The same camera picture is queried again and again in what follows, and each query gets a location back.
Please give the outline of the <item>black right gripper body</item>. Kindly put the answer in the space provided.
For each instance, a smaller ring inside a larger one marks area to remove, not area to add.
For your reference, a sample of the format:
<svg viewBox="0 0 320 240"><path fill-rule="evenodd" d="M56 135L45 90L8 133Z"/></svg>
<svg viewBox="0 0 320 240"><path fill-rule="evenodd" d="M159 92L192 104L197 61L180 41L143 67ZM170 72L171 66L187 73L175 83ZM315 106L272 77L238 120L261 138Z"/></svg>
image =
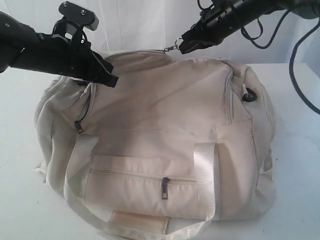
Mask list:
<svg viewBox="0 0 320 240"><path fill-rule="evenodd" d="M201 9L197 23L197 47L217 46L234 32L258 19L270 10L269 0L213 0Z"/></svg>

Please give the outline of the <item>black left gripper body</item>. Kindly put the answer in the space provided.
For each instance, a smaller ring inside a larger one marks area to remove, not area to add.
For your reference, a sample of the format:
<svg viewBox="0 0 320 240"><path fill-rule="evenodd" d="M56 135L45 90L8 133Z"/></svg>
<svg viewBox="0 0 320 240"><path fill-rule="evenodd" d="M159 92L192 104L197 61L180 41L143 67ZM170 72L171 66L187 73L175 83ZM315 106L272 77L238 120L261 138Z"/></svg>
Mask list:
<svg viewBox="0 0 320 240"><path fill-rule="evenodd" d="M100 71L95 57L91 43L82 36L71 43L61 37L33 32L33 71L95 81Z"/></svg>

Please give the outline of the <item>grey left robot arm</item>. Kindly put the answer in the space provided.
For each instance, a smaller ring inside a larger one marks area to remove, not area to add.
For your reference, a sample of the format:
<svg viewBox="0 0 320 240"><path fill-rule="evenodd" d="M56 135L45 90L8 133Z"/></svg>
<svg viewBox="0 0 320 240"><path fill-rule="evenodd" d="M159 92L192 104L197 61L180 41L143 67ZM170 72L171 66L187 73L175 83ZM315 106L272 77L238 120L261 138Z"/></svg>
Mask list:
<svg viewBox="0 0 320 240"><path fill-rule="evenodd" d="M96 30L91 11L64 13L51 34L35 32L8 14L0 14L0 71L23 69L72 77L114 88L118 77L113 65L91 49L84 28Z"/></svg>

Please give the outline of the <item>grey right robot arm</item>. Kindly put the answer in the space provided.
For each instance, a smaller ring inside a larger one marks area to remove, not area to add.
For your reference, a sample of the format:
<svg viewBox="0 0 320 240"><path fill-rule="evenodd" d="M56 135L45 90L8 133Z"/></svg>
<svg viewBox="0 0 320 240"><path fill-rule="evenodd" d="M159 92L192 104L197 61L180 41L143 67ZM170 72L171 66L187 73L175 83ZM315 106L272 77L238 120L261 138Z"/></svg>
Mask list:
<svg viewBox="0 0 320 240"><path fill-rule="evenodd" d="M275 11L285 11L285 13L275 27L269 42L264 46L258 45L255 42L257 37L251 37L245 26ZM182 54L188 54L217 46L238 30L255 47L266 49L273 42L281 23L289 13L307 20L318 18L320 2L318 0L213 0L211 6L201 10L199 21L181 35L182 43L178 49Z"/></svg>

